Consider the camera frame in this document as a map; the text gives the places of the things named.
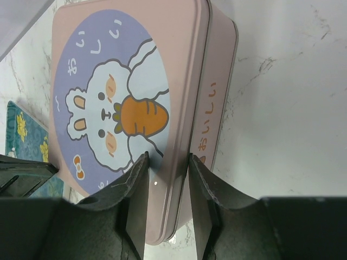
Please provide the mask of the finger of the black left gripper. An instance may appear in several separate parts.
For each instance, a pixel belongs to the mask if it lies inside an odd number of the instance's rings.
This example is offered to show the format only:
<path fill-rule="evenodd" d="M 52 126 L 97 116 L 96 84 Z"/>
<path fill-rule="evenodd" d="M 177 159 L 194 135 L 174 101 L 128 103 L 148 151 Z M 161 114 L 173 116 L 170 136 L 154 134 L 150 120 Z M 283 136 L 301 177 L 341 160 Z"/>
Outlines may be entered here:
<path fill-rule="evenodd" d="M 28 197 L 58 171 L 48 162 L 1 155 L 1 197 Z"/>

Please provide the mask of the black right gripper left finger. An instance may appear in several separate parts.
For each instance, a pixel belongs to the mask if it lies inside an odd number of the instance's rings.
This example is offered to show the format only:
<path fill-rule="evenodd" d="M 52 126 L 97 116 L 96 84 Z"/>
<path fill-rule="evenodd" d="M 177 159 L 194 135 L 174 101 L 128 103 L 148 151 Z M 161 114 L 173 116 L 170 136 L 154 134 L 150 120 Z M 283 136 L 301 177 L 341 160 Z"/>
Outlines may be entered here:
<path fill-rule="evenodd" d="M 143 259 L 149 154 L 120 178 L 73 204 L 63 198 L 13 197 L 22 175 L 57 172 L 49 163 L 1 156 L 1 259 Z"/>

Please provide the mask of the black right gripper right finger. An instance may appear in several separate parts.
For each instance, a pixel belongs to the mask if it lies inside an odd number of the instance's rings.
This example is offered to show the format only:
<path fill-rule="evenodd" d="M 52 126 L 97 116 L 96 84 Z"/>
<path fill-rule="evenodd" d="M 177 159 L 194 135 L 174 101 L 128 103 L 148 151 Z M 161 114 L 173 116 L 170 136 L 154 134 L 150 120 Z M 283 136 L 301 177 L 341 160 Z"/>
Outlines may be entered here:
<path fill-rule="evenodd" d="M 198 259 L 346 259 L 345 197 L 254 199 L 189 156 Z"/>

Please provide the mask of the metal tin lid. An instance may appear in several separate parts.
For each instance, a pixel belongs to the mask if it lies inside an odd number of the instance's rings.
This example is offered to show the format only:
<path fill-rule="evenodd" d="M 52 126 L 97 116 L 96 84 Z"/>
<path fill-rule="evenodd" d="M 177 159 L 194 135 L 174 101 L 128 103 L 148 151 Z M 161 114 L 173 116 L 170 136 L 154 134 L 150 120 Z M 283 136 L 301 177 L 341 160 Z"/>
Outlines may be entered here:
<path fill-rule="evenodd" d="M 49 157 L 83 196 L 150 156 L 146 242 L 176 231 L 209 1 L 82 1 L 53 19 Z"/>

